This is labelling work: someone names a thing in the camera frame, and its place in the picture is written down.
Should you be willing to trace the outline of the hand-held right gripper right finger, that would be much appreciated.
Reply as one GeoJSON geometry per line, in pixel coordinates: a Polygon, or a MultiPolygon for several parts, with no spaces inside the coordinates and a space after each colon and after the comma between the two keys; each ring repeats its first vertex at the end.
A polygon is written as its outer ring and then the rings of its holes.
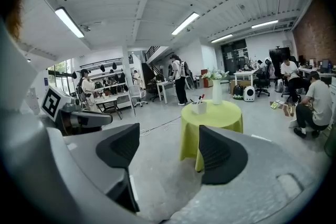
{"type": "Polygon", "coordinates": [[[172,222],[287,222],[317,186],[312,172],[266,139],[199,127],[201,188],[172,222]]]}

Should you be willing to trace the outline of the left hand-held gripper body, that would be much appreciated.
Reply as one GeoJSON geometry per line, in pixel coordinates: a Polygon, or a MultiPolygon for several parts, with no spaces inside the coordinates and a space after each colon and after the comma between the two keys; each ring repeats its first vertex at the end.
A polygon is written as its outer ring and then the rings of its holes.
{"type": "Polygon", "coordinates": [[[47,88],[40,108],[64,136],[97,132],[113,121],[109,114],[84,109],[79,99],[53,86],[47,88]]]}

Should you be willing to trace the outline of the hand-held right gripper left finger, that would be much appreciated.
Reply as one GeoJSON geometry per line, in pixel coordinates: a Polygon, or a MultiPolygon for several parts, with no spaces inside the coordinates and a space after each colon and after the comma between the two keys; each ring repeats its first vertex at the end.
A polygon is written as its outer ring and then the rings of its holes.
{"type": "Polygon", "coordinates": [[[65,144],[88,179],[108,198],[131,212],[139,212],[129,166],[140,145],[140,124],[65,136],[65,144]]]}

